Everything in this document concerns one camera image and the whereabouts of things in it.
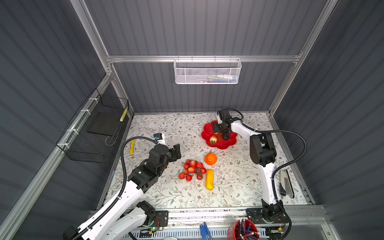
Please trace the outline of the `red yellow fake peach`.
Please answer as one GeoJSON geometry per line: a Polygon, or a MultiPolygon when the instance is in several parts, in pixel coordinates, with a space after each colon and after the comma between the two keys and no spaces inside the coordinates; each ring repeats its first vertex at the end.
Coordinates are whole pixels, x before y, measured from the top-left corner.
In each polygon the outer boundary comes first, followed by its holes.
{"type": "Polygon", "coordinates": [[[210,144],[211,145],[215,145],[217,143],[218,139],[216,136],[212,136],[210,137],[210,144]]]}

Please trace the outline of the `dark fake avocado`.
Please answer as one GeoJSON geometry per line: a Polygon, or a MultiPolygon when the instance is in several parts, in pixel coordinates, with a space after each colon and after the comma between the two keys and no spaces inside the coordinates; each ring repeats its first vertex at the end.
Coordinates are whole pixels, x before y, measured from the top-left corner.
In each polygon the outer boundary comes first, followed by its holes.
{"type": "Polygon", "coordinates": [[[222,138],[224,141],[228,141],[230,139],[230,133],[228,132],[222,133],[222,138]]]}

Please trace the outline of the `red fake lychee bunch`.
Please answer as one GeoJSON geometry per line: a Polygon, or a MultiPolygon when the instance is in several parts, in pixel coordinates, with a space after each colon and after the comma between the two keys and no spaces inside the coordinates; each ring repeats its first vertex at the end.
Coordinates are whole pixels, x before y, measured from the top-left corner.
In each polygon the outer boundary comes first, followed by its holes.
{"type": "Polygon", "coordinates": [[[202,181],[207,171],[202,162],[186,160],[183,164],[182,172],[178,175],[178,179],[186,180],[187,182],[191,182],[193,179],[202,181]]]}

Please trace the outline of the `orange fake bell pepper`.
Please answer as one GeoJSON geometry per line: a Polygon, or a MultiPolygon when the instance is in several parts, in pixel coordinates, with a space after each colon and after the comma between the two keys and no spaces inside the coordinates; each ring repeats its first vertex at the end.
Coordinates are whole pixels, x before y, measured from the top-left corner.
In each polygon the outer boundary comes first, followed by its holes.
{"type": "Polygon", "coordinates": [[[218,158],[215,154],[213,153],[208,153],[205,156],[205,163],[208,164],[209,166],[213,166],[217,162],[218,158]]]}

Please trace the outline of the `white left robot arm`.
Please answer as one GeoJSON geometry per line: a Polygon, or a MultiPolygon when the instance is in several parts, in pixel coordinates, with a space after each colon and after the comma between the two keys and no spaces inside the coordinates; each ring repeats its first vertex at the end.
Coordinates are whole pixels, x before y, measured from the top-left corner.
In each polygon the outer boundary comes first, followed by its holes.
{"type": "Polygon", "coordinates": [[[70,226],[63,233],[63,239],[117,240],[137,227],[148,225],[154,218],[155,209],[145,201],[138,203],[129,215],[120,217],[158,181],[170,162],[181,157],[179,144],[172,149],[163,144],[155,145],[148,159],[126,177],[114,198],[77,228],[70,226]]]}

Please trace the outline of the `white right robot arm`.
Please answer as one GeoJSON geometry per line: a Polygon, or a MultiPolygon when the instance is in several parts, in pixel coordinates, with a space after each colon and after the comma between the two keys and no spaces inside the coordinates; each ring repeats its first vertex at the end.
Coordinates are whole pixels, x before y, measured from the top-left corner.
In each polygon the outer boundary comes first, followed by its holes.
{"type": "Polygon", "coordinates": [[[222,134],[228,140],[231,133],[236,133],[248,141],[250,158],[260,172],[262,183],[261,215],[266,223],[273,223],[284,213],[282,202],[277,197],[274,170],[277,151],[272,134],[260,131],[244,123],[244,116],[232,117],[231,108],[217,112],[217,122],[213,124],[214,133],[222,134]]]}

